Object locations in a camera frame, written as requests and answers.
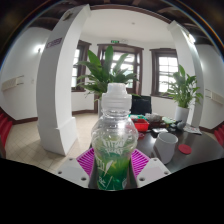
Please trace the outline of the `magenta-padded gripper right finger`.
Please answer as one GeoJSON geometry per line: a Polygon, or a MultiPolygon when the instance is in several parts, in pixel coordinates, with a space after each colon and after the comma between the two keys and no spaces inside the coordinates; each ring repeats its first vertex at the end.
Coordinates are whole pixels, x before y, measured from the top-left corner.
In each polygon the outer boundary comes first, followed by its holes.
{"type": "Polygon", "coordinates": [[[131,155],[128,188],[140,188],[170,174],[171,172],[158,158],[149,158],[135,149],[131,155]]]}

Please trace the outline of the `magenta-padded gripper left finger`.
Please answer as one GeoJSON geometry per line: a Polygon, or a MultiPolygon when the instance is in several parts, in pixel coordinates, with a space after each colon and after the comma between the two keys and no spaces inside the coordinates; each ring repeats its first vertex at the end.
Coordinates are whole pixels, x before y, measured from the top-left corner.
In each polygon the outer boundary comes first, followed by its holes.
{"type": "Polygon", "coordinates": [[[94,149],[90,148],[77,158],[69,157],[57,169],[56,175],[80,187],[96,189],[94,149]]]}

